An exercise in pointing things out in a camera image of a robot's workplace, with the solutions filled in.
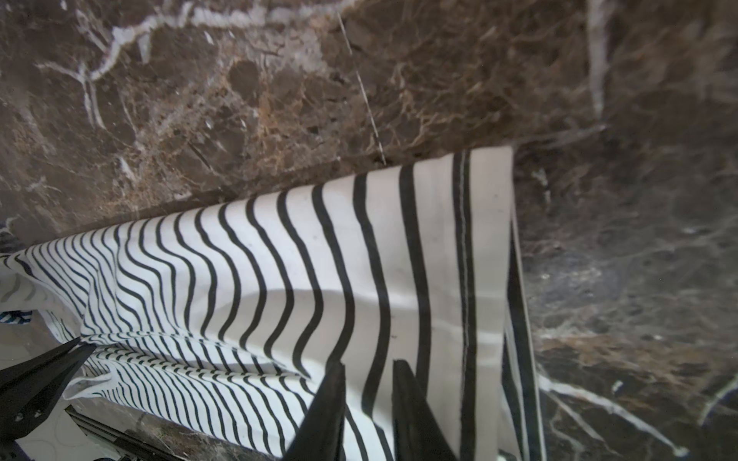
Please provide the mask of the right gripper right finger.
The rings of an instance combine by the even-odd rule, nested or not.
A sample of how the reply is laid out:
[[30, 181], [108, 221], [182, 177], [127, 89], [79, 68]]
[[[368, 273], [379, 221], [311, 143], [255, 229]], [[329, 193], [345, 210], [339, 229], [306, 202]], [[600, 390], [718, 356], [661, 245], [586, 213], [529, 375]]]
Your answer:
[[405, 360], [393, 362], [392, 418], [397, 460], [457, 460]]

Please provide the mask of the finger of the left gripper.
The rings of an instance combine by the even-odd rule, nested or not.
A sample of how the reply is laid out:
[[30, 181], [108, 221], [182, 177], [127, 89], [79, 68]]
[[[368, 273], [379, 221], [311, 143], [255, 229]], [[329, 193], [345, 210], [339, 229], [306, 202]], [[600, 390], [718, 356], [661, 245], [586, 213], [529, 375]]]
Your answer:
[[1, 439], [21, 439], [44, 423], [95, 349], [76, 338], [2, 370]]

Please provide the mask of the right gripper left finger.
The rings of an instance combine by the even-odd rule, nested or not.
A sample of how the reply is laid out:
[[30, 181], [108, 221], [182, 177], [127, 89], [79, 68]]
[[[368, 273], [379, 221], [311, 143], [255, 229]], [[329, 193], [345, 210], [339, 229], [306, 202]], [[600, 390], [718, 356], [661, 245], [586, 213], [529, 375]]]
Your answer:
[[340, 362], [334, 362], [327, 368], [305, 419], [283, 460], [344, 460], [345, 412], [345, 366]]

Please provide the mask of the black white striped tank top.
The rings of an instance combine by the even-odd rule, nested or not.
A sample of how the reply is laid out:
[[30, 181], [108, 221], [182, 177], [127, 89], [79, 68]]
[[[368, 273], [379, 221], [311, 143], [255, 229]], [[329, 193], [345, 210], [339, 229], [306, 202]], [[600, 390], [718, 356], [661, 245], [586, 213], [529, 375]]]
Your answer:
[[513, 151], [480, 148], [90, 230], [1, 257], [1, 312], [96, 347], [101, 397], [282, 455], [331, 363], [343, 451], [390, 460], [393, 362], [460, 460], [546, 456]]

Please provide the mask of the blue white striped tank top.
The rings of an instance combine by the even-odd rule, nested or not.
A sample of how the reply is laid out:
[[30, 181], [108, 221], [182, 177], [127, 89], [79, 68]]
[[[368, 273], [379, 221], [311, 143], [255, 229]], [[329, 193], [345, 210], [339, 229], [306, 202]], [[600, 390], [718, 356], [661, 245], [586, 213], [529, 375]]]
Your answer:
[[5, 311], [0, 313], [0, 323], [7, 325], [26, 325], [32, 320], [31, 311]]

